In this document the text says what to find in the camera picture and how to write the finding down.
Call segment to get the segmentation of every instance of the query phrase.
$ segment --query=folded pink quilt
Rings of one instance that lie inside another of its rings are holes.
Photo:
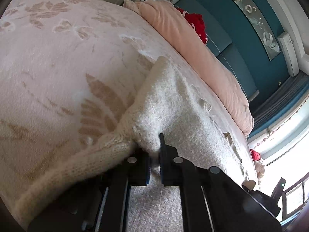
[[[244,135],[253,129],[249,103],[234,75],[203,44],[174,5],[165,0],[125,1],[124,7],[142,16],[189,63],[217,94]]]

